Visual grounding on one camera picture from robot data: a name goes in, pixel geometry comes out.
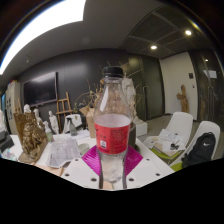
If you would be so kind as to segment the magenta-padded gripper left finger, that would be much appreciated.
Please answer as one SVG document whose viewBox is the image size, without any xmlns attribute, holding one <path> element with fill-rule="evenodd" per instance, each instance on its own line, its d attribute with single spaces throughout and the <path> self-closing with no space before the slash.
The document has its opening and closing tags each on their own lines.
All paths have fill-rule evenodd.
<svg viewBox="0 0 224 224">
<path fill-rule="evenodd" d="M 62 174 L 65 180 L 84 188 L 100 188 L 100 157 L 93 146 L 81 158 L 74 158 Z"/>
</svg>

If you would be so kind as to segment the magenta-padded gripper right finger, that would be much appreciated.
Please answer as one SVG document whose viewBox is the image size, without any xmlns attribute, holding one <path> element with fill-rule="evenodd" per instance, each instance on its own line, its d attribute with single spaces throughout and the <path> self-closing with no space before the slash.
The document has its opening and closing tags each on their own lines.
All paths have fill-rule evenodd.
<svg viewBox="0 0 224 224">
<path fill-rule="evenodd" d="M 140 188 L 166 177 L 173 173 L 173 170 L 160 159 L 154 157 L 143 157 L 132 147 L 124 160 L 123 187 L 125 189 Z"/>
</svg>

